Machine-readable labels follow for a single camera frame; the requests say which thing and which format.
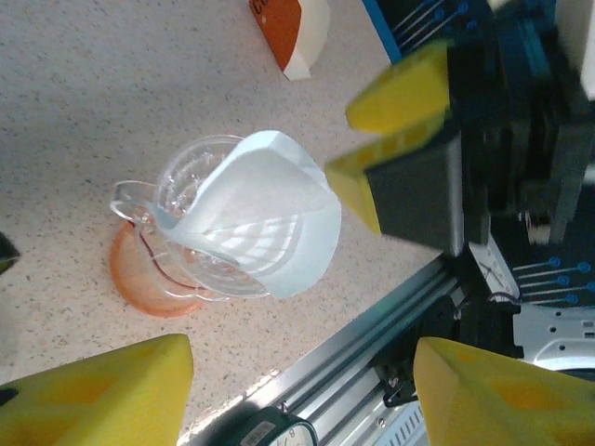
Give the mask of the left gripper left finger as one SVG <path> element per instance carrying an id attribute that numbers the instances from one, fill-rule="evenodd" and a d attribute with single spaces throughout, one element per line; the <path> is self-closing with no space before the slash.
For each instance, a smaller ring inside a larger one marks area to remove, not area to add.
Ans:
<path id="1" fill-rule="evenodd" d="M 4 445 L 174 445 L 193 377 L 167 334 L 1 386 Z"/>

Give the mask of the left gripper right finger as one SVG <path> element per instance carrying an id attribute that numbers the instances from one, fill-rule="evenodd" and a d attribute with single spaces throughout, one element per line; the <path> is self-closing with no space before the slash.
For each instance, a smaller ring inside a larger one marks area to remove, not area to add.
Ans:
<path id="1" fill-rule="evenodd" d="M 594 385 L 487 350 L 423 337 L 416 393 L 432 445 L 591 445 Z"/>

